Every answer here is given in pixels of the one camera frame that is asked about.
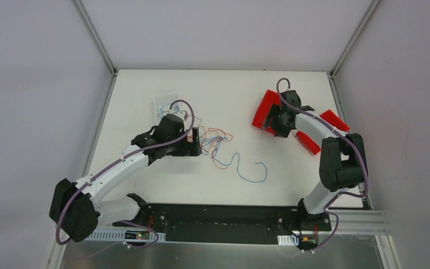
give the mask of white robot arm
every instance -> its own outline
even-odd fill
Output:
[[[199,156],[202,149],[198,129],[191,131],[193,139],[189,142],[184,135],[188,133],[184,121],[173,114],[165,115],[159,125],[137,135],[131,145],[103,168],[74,183],[61,180],[55,187],[49,212],[57,229],[63,229],[73,241],[79,242],[98,225],[135,218],[139,203],[143,202],[136,194],[112,201],[103,201],[103,198],[127,177],[166,155]]]

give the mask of metal bracket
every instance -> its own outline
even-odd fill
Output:
[[[336,234],[390,235],[390,228],[383,211],[376,210],[331,210],[339,215]],[[330,223],[335,226],[335,217],[330,215]]]
[[[126,242],[135,242],[135,243],[145,243],[156,240],[156,235],[150,233],[149,239],[128,239],[125,234],[128,231],[141,231],[145,233],[144,229],[134,228],[134,229],[118,229],[118,228],[97,228],[95,231],[85,239],[85,241],[110,241],[110,242],[118,242],[118,241],[126,241]],[[157,233],[159,235],[158,243],[162,243],[166,241],[166,234]]]

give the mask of blue wire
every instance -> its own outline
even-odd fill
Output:
[[[205,140],[205,139],[204,139],[204,141],[202,142],[202,144],[204,144],[204,143],[208,143],[208,144],[210,144],[212,141],[214,141],[214,140],[216,140],[216,139],[219,139],[219,140],[218,140],[218,141],[217,141],[217,143],[215,144],[215,149],[213,150],[215,153],[213,153],[213,151],[212,151],[212,157],[211,157],[211,158],[212,158],[213,160],[217,161],[219,164],[221,164],[221,165],[223,165],[223,166],[230,166],[230,165],[233,163],[233,159],[235,158],[235,155],[238,155],[238,164],[237,164],[237,166],[236,166],[236,172],[238,173],[238,176],[240,176],[240,178],[242,178],[242,179],[244,179],[244,180],[246,180],[246,181],[248,181],[248,182],[251,182],[251,183],[261,183],[261,182],[265,182],[265,181],[266,181],[266,179],[268,178],[268,168],[266,167],[266,165],[265,165],[263,162],[255,163],[255,164],[262,164],[262,165],[264,166],[264,169],[266,170],[266,174],[265,174],[265,176],[264,176],[264,179],[263,179],[263,180],[261,180],[261,181],[253,181],[253,180],[250,180],[250,179],[247,179],[247,178],[243,177],[243,176],[240,174],[240,160],[241,160],[241,155],[240,155],[238,152],[236,152],[235,154],[233,154],[233,156],[231,157],[230,163],[228,163],[228,164],[224,164],[224,163],[222,163],[221,161],[219,161],[219,160],[216,158],[217,153],[218,153],[218,149],[220,148],[220,145],[221,145],[222,141],[227,140],[227,139],[228,139],[228,137],[215,136],[215,137],[213,137],[213,138],[210,138],[209,140]]]
[[[167,112],[169,112],[169,110],[164,111],[164,109],[165,109],[167,106],[169,106],[169,105],[171,105],[171,104],[167,104],[167,105],[161,106],[161,109],[160,109],[160,112],[159,112],[159,118],[161,118],[161,119],[162,119],[162,117],[164,116],[164,113],[166,113],[166,114],[167,114]],[[176,112],[177,112],[177,111],[179,111],[179,106],[174,105],[174,109],[175,109],[175,111],[176,111]]]
[[[251,182],[251,183],[261,183],[261,182],[265,182],[266,181],[266,178],[268,178],[268,168],[266,167],[266,165],[263,162],[259,162],[259,163],[255,163],[255,164],[262,164],[264,166],[264,169],[266,170],[266,174],[264,176],[264,179],[261,180],[261,181],[253,181],[253,180],[250,180],[250,179],[247,179],[247,178],[243,177],[240,174],[240,159],[241,159],[241,155],[238,152],[236,152],[235,154],[233,154],[233,156],[231,157],[231,160],[230,160],[229,164],[224,164],[224,163],[220,162],[217,158],[215,158],[215,156],[213,156],[213,159],[215,161],[217,161],[219,164],[223,165],[223,166],[230,166],[233,163],[233,159],[235,158],[235,155],[238,155],[238,164],[236,166],[236,171],[237,171],[238,175],[240,176],[240,178],[242,178],[242,179],[244,179],[244,180],[246,180],[248,182]]]

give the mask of metal frame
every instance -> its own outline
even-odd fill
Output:
[[[400,259],[393,243],[391,235],[375,236],[378,244],[378,251],[385,269],[401,269]]]
[[[98,143],[98,138],[100,137],[101,129],[103,128],[103,121],[106,116],[106,112],[108,110],[108,106],[110,104],[111,95],[113,94],[114,85],[116,84],[116,79],[118,78],[118,72],[114,73],[111,77],[110,86],[108,92],[106,93],[105,101],[103,103],[103,107],[101,108],[101,113],[98,116],[96,129],[94,131],[94,135],[91,139],[90,151],[86,157],[85,166],[83,167],[83,171],[81,177],[84,177],[90,172],[91,160],[93,160],[93,156],[96,150],[96,144]]]
[[[350,52],[352,51],[352,48],[354,47],[358,38],[362,35],[368,22],[370,22],[370,19],[372,18],[373,14],[377,10],[381,1],[382,0],[372,0],[372,2],[370,2],[370,5],[368,6],[367,10],[363,14],[362,19],[360,20],[359,24],[355,28],[355,31],[353,32],[352,36],[350,37],[349,41],[347,42],[347,45],[345,46],[344,50],[342,51],[342,54],[340,55],[339,59],[335,63],[334,68],[332,69],[332,71],[330,73],[334,79],[335,79],[335,76],[337,75],[337,73],[339,72],[340,68],[344,64],[345,59],[347,58],[347,56],[349,56]]]
[[[108,55],[108,52],[106,51],[105,46],[103,45],[103,42],[101,41],[101,38],[95,29],[95,26],[90,19],[90,15],[88,15],[88,12],[85,9],[85,5],[83,4],[82,0],[72,0],[72,3],[77,10],[78,15],[83,22],[83,25],[85,26],[85,29],[88,31],[88,34],[90,35],[90,38],[93,41],[96,50],[98,50],[101,58],[105,62],[106,67],[111,72],[111,74],[115,76],[116,67],[114,67],[113,62],[111,61],[111,58]]]

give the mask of orange wire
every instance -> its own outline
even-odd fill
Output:
[[[233,140],[233,135],[232,134],[230,134],[230,133],[227,133],[227,132],[225,132],[224,130],[222,130],[222,129],[218,129],[218,128],[212,128],[212,127],[209,127],[209,128],[205,128],[205,126],[199,126],[199,128],[203,128],[204,129],[204,132],[202,133],[202,135],[200,135],[199,137],[202,137],[202,138],[204,138],[205,140],[207,140],[207,134],[209,134],[209,133],[211,133],[211,132],[214,132],[214,133],[216,133],[217,135],[216,136],[222,136],[221,135],[221,133],[223,133],[223,137],[227,137],[227,136],[229,136],[229,139],[223,139],[223,138],[217,138],[217,139],[215,139],[215,140],[213,140],[213,141],[211,141],[208,145],[209,145],[209,147],[208,147],[208,149],[206,150],[204,147],[202,147],[202,143],[200,143],[200,147],[202,148],[202,150],[204,150],[206,153],[210,153],[210,150],[212,150],[212,148],[217,148],[217,146],[216,145],[214,145],[215,143],[217,143],[217,142],[219,142],[219,141],[222,141],[222,142],[230,142],[230,141],[232,141]],[[225,170],[225,169],[227,169],[228,167],[227,166],[225,166],[225,167],[220,167],[220,166],[218,166],[218,164],[217,164],[217,162],[215,162],[215,159],[213,158],[214,157],[214,155],[216,154],[216,150],[212,150],[212,153],[211,153],[211,158],[212,158],[212,161],[213,161],[213,164],[218,168],[218,169],[221,169],[221,170]]]

